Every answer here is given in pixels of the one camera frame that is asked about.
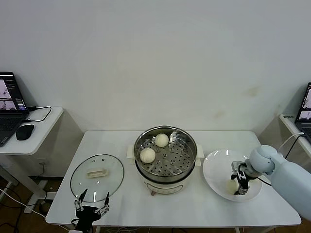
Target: wooden floor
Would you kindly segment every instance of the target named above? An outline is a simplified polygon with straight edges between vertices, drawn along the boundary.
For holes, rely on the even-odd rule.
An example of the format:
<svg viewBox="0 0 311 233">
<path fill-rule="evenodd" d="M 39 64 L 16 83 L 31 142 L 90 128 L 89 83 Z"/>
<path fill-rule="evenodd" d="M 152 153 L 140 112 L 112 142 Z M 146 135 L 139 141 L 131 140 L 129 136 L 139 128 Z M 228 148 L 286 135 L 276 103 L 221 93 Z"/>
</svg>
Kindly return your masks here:
<svg viewBox="0 0 311 233">
<path fill-rule="evenodd" d="M 46 185 L 45 189 L 46 191 L 50 192 L 56 192 L 60 181 L 49 181 Z M 4 187 L 6 186 L 6 181 L 2 180 L 0 178 L 0 186 Z M 18 193 L 18 195 L 21 197 L 21 200 L 23 203 L 27 203 L 28 199 L 31 196 L 31 192 L 24 187 L 22 184 L 19 184 L 18 186 L 13 186 L 12 189 Z M 18 197 L 12 193 L 8 192 L 13 198 L 18 199 Z M 1 202 L 2 204 L 8 205 L 8 206 L 14 206 L 17 208 L 8 208 L 3 205 L 0 205 L 0 225 L 8 222 L 11 225 L 15 225 L 16 218 L 18 217 L 20 208 L 19 204 L 14 202 L 13 200 L 9 198 L 4 198 Z M 49 225 L 45 222 L 45 219 L 35 213 L 32 214 L 24 214 L 22 213 L 19 224 L 18 224 L 19 233 L 66 233 L 66 231 L 62 228 L 60 228 L 57 225 Z M 117 228 L 102 228 L 101 232 L 104 233 L 115 233 L 115 230 Z M 245 233 L 249 233 L 251 229 L 244 228 Z M 0 233 L 13 233 L 14 229 L 8 225 L 3 225 L 0 227 Z M 191 228 L 191 229 L 177 229 L 174 228 L 173 230 L 171 228 L 140 228 L 136 230 L 137 233 L 235 233 L 235 230 L 233 228 L 227 228 L 227 229 L 197 229 L 197 228 Z M 307 220 L 302 220 L 302 224 L 299 226 L 292 226 L 292 227 L 278 227 L 276 228 L 276 231 L 272 230 L 269 233 L 311 233 L 311 222 Z"/>
</svg>

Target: laptop screen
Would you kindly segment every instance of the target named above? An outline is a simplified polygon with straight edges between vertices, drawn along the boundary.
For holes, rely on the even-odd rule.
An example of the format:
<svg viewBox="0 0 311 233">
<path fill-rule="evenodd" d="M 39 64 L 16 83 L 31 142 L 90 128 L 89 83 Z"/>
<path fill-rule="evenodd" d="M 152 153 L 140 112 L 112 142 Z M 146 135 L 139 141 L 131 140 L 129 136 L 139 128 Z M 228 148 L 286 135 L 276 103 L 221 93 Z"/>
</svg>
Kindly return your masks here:
<svg viewBox="0 0 311 233">
<path fill-rule="evenodd" d="M 28 112 L 12 72 L 0 72 L 0 113 Z"/>
<path fill-rule="evenodd" d="M 308 83 L 308 87 L 302 100 L 296 121 L 311 123 L 311 83 Z"/>
</svg>

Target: white table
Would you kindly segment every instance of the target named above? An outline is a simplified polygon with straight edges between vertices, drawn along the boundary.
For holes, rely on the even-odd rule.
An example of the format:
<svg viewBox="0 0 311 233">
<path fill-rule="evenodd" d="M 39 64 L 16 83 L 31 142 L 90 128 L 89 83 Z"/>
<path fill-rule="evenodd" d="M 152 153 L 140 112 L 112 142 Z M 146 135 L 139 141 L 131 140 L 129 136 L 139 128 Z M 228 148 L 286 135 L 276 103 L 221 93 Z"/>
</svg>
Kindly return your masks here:
<svg viewBox="0 0 311 233">
<path fill-rule="evenodd" d="M 124 179 L 110 197 L 110 210 L 95 226 L 127 227 L 263 227 L 301 223 L 298 213 L 273 188 L 264 185 L 249 202 L 233 202 L 217 195 L 205 182 L 202 167 L 195 167 L 185 188 L 170 195 L 150 195 L 135 165 L 126 159 L 128 146 L 141 132 L 87 131 L 65 174 L 46 221 L 70 224 L 75 216 L 70 178 L 77 166 L 96 154 L 118 157 L 124 166 Z M 216 149 L 238 150 L 249 155 L 260 145 L 253 132 L 189 132 L 203 146 L 205 156 Z M 87 203 L 101 207 L 103 202 Z"/>
<path fill-rule="evenodd" d="M 44 118 L 47 112 L 48 109 L 35 110 L 29 114 L 28 118 L 40 120 Z M 62 107 L 52 107 L 50 114 L 44 121 L 23 123 L 22 125 L 33 124 L 35 126 L 30 138 L 24 141 L 18 141 L 16 139 L 16 134 L 14 134 L 6 144 L 0 148 L 0 165 L 33 192 L 33 196 L 29 200 L 28 205 L 35 204 L 38 199 L 44 199 L 46 194 L 47 199 L 53 199 L 55 193 L 46 193 L 42 188 L 47 181 L 40 181 L 39 185 L 37 185 L 27 176 L 20 165 L 14 163 L 11 156 L 27 156 L 36 153 L 62 113 Z M 31 213 L 29 209 L 25 209 L 24 212 Z"/>
</svg>

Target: laptop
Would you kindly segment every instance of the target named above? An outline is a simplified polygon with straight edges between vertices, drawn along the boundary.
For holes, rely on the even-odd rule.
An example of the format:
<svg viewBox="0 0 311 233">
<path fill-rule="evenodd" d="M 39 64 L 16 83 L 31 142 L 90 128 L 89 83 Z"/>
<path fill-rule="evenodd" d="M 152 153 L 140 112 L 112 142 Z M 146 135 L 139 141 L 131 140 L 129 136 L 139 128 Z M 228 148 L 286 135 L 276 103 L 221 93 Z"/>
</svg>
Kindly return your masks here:
<svg viewBox="0 0 311 233">
<path fill-rule="evenodd" d="M 0 72 L 0 147 L 4 146 L 28 114 L 14 74 Z"/>
</svg>

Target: laptop keyboard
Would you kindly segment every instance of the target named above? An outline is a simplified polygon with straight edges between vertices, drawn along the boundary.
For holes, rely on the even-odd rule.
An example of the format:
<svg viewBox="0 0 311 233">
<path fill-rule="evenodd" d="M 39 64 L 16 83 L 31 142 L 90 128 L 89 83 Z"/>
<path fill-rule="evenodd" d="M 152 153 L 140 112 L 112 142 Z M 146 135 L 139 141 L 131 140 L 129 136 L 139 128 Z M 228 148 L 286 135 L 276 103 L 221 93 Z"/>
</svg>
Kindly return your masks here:
<svg viewBox="0 0 311 233">
<path fill-rule="evenodd" d="M 19 122 L 21 118 L 0 118 L 0 131 L 11 131 Z"/>
</svg>

